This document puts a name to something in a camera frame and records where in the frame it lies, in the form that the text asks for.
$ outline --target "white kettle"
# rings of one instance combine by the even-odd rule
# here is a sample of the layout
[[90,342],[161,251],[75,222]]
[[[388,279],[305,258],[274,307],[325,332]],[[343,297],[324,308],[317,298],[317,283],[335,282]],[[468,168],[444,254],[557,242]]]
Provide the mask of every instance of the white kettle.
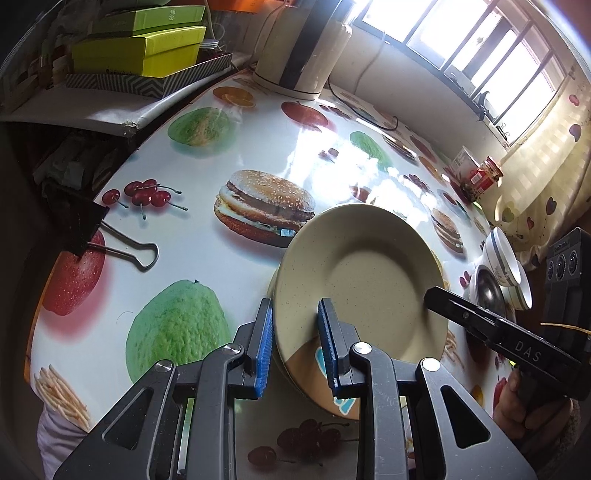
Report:
[[300,0],[284,8],[269,33],[254,81],[283,95],[317,99],[351,38],[351,23],[368,1]]

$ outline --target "curtain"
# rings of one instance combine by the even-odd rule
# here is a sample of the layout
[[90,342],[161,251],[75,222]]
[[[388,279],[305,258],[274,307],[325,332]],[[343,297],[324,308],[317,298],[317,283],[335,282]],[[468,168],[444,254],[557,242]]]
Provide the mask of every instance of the curtain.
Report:
[[479,199],[526,270],[591,206],[591,85],[573,66],[544,112],[499,162],[498,188]]

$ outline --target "metal bowl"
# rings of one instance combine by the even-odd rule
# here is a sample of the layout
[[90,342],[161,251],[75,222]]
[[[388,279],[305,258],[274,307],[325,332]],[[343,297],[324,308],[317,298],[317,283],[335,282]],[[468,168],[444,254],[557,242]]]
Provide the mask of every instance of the metal bowl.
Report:
[[478,265],[470,281],[470,301],[502,317],[507,316],[505,298],[490,269]]

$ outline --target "window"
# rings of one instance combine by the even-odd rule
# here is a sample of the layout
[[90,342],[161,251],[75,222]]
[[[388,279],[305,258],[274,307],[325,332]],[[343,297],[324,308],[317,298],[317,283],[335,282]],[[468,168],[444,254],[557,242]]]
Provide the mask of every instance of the window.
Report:
[[544,36],[511,0],[372,0],[356,24],[425,65],[509,143],[564,79]]

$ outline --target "printed hamburger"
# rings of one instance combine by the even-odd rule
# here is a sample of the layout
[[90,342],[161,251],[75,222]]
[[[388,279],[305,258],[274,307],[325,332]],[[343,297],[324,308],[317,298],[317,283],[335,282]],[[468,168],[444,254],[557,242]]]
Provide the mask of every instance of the printed hamburger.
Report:
[[460,237],[460,233],[457,231],[456,224],[453,223],[452,219],[442,211],[434,208],[431,211],[431,221],[433,222],[437,236],[443,244],[455,253],[463,254],[464,245],[462,244],[462,237]]
[[239,170],[220,189],[213,210],[239,235],[285,248],[314,217],[314,198],[289,180],[262,171]]

